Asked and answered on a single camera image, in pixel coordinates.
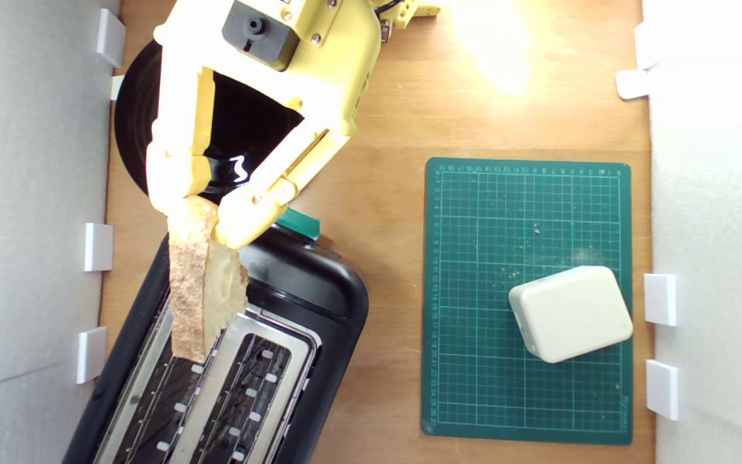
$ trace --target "wooden table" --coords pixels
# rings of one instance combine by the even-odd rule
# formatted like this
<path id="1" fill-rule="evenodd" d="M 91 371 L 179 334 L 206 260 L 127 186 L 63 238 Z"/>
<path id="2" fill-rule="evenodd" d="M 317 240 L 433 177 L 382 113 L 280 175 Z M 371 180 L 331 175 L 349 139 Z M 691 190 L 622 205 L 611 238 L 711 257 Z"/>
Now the wooden table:
<path id="1" fill-rule="evenodd" d="M 124 0 L 124 65 L 172 2 Z M 359 135 L 294 208 L 365 280 L 371 306 L 322 432 L 315 463 L 654 462 L 645 408 L 642 276 L 651 267 L 650 141 L 645 101 L 622 102 L 614 74 L 635 64 L 637 0 L 448 0 L 383 45 Z M 435 155 L 628 162 L 633 170 L 634 441 L 627 447 L 427 437 L 419 427 L 423 171 Z M 380 188 L 381 182 L 394 188 Z M 165 221 L 111 141 L 107 222 L 115 226 L 100 322 L 112 344 Z"/>

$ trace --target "green cutting mat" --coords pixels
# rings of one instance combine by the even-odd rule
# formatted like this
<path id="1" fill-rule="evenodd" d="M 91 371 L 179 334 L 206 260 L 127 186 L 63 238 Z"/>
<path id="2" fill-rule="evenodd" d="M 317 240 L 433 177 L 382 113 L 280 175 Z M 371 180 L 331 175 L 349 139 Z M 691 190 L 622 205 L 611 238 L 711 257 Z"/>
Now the green cutting mat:
<path id="1" fill-rule="evenodd" d="M 630 443 L 631 340 L 547 364 L 508 304 L 515 285 L 603 265 L 631 313 L 627 165 L 434 158 L 425 175 L 425 434 Z"/>

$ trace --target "black disc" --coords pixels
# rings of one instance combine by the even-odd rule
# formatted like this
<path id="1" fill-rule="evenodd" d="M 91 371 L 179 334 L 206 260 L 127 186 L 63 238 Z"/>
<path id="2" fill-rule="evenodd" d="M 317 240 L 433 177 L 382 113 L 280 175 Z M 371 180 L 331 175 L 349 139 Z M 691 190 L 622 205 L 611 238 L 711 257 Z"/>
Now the black disc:
<path id="1" fill-rule="evenodd" d="M 150 41 L 133 59 L 116 98 L 114 133 L 124 167 L 147 194 L 145 152 L 157 117 L 162 45 Z M 203 197 L 219 202 L 247 182 L 254 169 L 303 120 L 259 91 L 214 73 L 214 121 L 204 155 L 211 180 Z"/>

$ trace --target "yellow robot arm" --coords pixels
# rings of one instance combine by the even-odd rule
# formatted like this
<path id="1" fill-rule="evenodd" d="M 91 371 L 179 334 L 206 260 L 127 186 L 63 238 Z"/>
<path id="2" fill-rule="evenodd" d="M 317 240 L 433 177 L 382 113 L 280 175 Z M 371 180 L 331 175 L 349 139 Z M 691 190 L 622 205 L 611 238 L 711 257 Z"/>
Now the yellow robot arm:
<path id="1" fill-rule="evenodd" d="M 213 73 L 232 77 L 304 118 L 247 184 L 221 200 L 213 237 L 233 249 L 249 244 L 356 134 L 381 15 L 397 15 L 402 27 L 418 11 L 431 12 L 419 0 L 176 0 L 154 30 L 162 45 L 159 111 L 147 148 L 154 208 L 167 215 L 177 200 L 207 187 Z"/>

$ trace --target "white wall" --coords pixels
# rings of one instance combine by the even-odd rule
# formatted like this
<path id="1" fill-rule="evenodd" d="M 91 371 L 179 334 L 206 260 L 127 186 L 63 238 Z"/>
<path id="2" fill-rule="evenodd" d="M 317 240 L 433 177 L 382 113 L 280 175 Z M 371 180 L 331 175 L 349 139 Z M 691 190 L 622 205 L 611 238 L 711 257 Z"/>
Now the white wall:
<path id="1" fill-rule="evenodd" d="M 650 75 L 654 271 L 678 276 L 680 420 L 657 462 L 742 462 L 742 2 L 644 0 L 671 39 Z"/>
<path id="2" fill-rule="evenodd" d="M 82 271 L 85 223 L 105 217 L 99 8 L 0 0 L 0 462 L 59 461 L 92 388 L 74 356 L 100 300 Z"/>

